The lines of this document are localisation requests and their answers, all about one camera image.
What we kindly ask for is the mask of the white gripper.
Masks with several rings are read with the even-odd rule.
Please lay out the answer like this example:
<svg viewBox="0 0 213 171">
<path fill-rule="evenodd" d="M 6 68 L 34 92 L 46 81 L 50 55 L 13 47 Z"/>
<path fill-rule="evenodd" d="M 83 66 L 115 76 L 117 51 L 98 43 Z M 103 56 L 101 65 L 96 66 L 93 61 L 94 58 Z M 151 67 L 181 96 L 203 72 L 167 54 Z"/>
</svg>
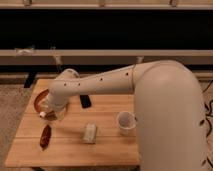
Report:
<svg viewBox="0 0 213 171">
<path fill-rule="evenodd" d="M 45 97 L 45 103 L 54 112 L 54 114 L 58 120 L 64 119 L 66 112 L 67 112 L 67 105 L 68 105 L 67 98 L 54 96 L 51 93 L 49 93 Z"/>
</svg>

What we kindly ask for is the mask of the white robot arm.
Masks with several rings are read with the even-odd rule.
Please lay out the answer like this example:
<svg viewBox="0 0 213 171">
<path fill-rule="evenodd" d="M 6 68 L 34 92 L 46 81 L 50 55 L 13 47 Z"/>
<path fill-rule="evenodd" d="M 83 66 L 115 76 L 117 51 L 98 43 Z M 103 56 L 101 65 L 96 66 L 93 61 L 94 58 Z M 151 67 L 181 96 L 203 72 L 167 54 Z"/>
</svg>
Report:
<svg viewBox="0 0 213 171">
<path fill-rule="evenodd" d="M 141 171 L 208 171 L 203 93 L 184 65 L 163 60 L 84 78 L 64 71 L 45 101 L 59 112 L 70 97 L 94 94 L 134 96 Z"/>
</svg>

